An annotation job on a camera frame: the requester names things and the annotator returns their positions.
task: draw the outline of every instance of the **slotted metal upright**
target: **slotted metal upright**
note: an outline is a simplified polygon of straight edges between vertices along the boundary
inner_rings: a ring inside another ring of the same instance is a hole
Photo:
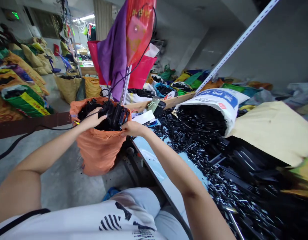
[[[229,57],[238,49],[238,47],[246,40],[250,33],[260,24],[263,18],[272,10],[272,8],[278,3],[279,0],[271,0],[264,10],[257,16],[252,24],[245,30],[245,32],[239,37],[239,39],[233,44],[233,46],[227,51],[223,58],[215,65],[211,73],[203,81],[203,83],[196,90],[195,94],[198,94],[202,88],[215,76],[218,70],[229,59]]]

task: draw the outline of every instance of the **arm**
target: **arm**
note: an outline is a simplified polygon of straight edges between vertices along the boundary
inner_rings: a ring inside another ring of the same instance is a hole
[[[99,111],[96,108],[90,114]],[[97,126],[107,116],[94,114],[81,124],[41,146],[12,170],[0,186],[0,222],[41,208],[40,175],[48,170],[76,138],[91,127]]]
[[[184,160],[147,127],[137,122],[122,126],[124,135],[146,139],[167,176],[181,192],[194,239],[233,239],[235,237],[213,199]]]

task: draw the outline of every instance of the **black cable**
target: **black cable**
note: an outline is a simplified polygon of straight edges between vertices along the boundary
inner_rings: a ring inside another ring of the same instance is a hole
[[[154,36],[154,33],[155,33],[155,31],[156,31],[156,25],[157,25],[156,10],[155,10],[155,8],[154,8],[153,6],[152,6],[152,8],[153,8],[153,10],[154,10],[154,15],[155,15],[155,27],[153,28],[153,33],[152,33],[151,40],[152,40],[152,38],[153,38],[153,36]],[[136,65],[136,67],[135,67],[130,73],[128,73],[128,74],[126,74],[124,77],[122,77],[113,87],[110,87],[109,89],[106,89],[106,90],[108,90],[108,94],[107,94],[106,96],[103,96],[103,97],[109,96],[108,99],[110,99],[111,91],[116,87],[116,85],[117,85],[120,81],[122,81],[123,79],[125,79],[128,75],[130,75],[133,71],[135,71],[135,69],[138,67],[138,65],[139,65],[139,63],[140,63],[140,61],[141,61],[141,59],[142,59],[143,56],[145,55],[146,50],[147,50],[147,48],[148,48],[149,45],[150,45],[150,41],[149,41],[147,47],[145,48],[145,51],[143,52],[142,56],[140,57],[140,60],[138,61],[138,64]],[[95,113],[93,113],[93,114],[91,114],[91,115],[88,115],[86,118],[88,118],[88,117],[90,117],[90,116],[92,116],[92,115],[94,115],[94,114],[96,114],[96,113],[98,113],[98,112],[95,112]],[[30,134],[34,133],[35,130],[36,130],[38,127],[43,127],[43,128],[47,128],[47,129],[55,130],[55,131],[66,131],[66,130],[73,129],[73,128],[76,127],[77,125],[72,126],[72,127],[70,127],[70,128],[66,128],[66,129],[55,129],[55,128],[50,128],[50,127],[47,127],[47,126],[44,126],[44,125],[38,125],[38,126],[36,126],[36,127],[34,128],[34,130],[33,130],[32,132],[27,133],[27,134],[25,134],[25,135],[23,135],[23,136],[17,138],[16,141],[14,141],[13,144],[12,144],[5,152],[3,152],[2,154],[0,154],[0,160],[1,160],[2,158],[6,157],[8,154],[10,154],[11,151],[16,147],[16,145],[17,145],[23,138],[25,138],[25,137],[29,136]]]
[[[96,113],[99,113],[101,112],[102,110],[98,111],[98,112],[95,112],[95,113],[92,113],[91,115],[88,115],[86,118],[96,114]],[[30,133],[27,133],[19,138],[16,139],[16,141],[13,142],[13,144],[5,151],[3,152],[2,154],[0,154],[0,160],[4,157],[6,157],[9,153],[11,153],[11,151],[16,147],[16,145],[20,142],[20,140],[22,140],[23,138],[25,137],[28,137],[30,134],[34,133],[36,131],[36,129],[38,127],[43,127],[43,128],[47,128],[47,129],[50,129],[50,130],[55,130],[55,131],[65,131],[65,130],[70,130],[70,129],[73,129],[74,127],[78,126],[78,124],[76,124],[75,126],[72,126],[70,128],[65,128],[65,129],[56,129],[56,128],[50,128],[50,127],[47,127],[47,126],[44,126],[44,125],[38,125],[34,128],[33,131],[31,131]]]

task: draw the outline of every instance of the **purple cloth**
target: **purple cloth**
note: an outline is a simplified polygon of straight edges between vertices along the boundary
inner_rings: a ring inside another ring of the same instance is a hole
[[[111,81],[113,87],[126,75],[126,16],[127,1],[120,9],[107,38],[97,43],[98,64],[105,82]],[[124,87],[124,80],[120,81],[112,90],[114,100],[119,101]]]

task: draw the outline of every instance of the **pink bag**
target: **pink bag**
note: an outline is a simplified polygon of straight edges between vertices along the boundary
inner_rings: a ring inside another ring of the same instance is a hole
[[[131,70],[133,70],[137,66],[135,71],[133,71],[130,75],[128,88],[142,89],[144,83],[147,80],[149,71],[154,66],[156,60],[157,57],[152,58],[148,56],[143,56],[138,66],[137,66],[138,61],[136,61],[131,67]]]
[[[88,45],[88,48],[89,48],[91,59],[92,59],[93,64],[94,64],[95,71],[98,74],[99,84],[107,85],[104,78],[103,78],[103,74],[101,73],[100,66],[98,64],[98,51],[97,51],[97,43],[98,42],[100,42],[100,41],[88,41],[87,45]]]

